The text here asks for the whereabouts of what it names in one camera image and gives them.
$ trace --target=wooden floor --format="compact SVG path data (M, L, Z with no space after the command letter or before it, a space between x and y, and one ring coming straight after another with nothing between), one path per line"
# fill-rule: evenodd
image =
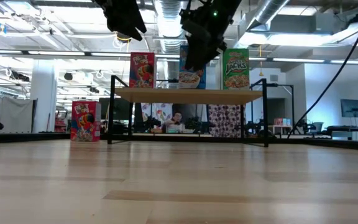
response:
M0 144L0 224L358 224L358 151Z

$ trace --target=exposed ductwork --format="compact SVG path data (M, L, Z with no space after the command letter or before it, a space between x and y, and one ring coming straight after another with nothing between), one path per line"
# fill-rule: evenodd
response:
M181 37L183 30L180 26L179 12L183 2L174 0L155 1L155 9L157 11L157 24L160 35L163 37L177 38ZM161 41L162 52L165 54L178 54L181 40L163 40ZM165 62L165 78L178 78L177 71L178 62Z
M262 24L269 23L290 0L259 0L254 18L247 26L251 30Z

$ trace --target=green cereal box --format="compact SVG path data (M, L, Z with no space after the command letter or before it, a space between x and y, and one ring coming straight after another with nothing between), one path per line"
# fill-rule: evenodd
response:
M223 89L249 88L248 49L227 49L223 53Z

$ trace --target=white pillar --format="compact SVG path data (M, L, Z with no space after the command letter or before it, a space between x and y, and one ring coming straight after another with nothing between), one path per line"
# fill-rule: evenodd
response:
M57 79L58 70L54 60L34 60L30 98L37 100L37 107L33 133L55 129Z

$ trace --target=wooden tabletop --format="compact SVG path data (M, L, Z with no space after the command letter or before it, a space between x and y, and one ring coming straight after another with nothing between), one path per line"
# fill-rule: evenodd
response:
M133 103L241 105L262 97L262 91L116 88L116 94Z

